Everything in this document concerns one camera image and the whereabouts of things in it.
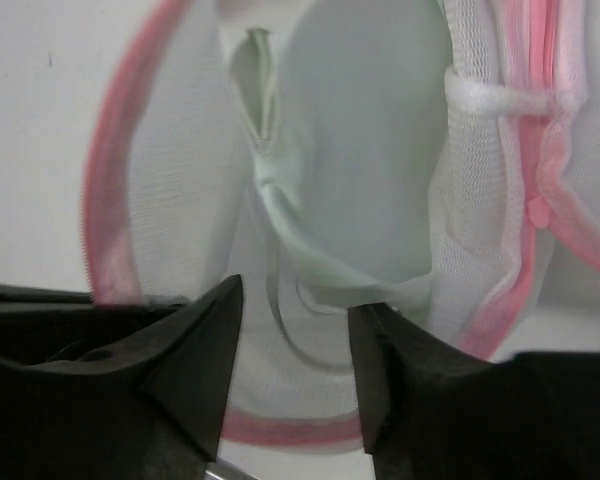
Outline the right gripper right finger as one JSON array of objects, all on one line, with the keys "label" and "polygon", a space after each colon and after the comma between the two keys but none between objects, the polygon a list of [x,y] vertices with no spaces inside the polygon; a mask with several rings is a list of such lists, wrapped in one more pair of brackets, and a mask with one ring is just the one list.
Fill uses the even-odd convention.
[{"label": "right gripper right finger", "polygon": [[377,478],[600,479],[600,353],[483,361],[384,304],[348,327]]}]

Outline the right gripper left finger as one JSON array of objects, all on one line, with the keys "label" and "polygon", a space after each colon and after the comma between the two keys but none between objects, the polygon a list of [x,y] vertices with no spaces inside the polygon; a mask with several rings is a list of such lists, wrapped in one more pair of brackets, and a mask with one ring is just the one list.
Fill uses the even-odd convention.
[{"label": "right gripper left finger", "polygon": [[237,479],[218,449],[243,282],[98,306],[0,285],[0,479]]}]

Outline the pink mesh laundry bag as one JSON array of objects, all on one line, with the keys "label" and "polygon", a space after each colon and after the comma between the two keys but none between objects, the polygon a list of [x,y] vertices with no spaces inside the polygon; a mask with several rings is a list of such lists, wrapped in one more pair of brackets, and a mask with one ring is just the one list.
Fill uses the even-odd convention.
[{"label": "pink mesh laundry bag", "polygon": [[[100,304],[194,298],[230,274],[246,305],[226,439],[352,450],[361,441],[345,313],[318,318],[267,249],[229,74],[236,19],[163,1],[130,46],[86,162],[83,244]],[[538,303],[600,310],[600,1],[438,1],[451,42],[447,129],[428,190],[430,311],[414,321],[490,357]]]}]

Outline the mint green bra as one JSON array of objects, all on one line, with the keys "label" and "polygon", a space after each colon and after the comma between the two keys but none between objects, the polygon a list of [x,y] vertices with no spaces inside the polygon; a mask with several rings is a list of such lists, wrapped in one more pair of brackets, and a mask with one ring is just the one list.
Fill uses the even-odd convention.
[{"label": "mint green bra", "polygon": [[331,319],[430,311],[428,190],[447,129],[451,42],[438,1],[314,1],[248,26],[229,61],[266,241],[266,295]]}]

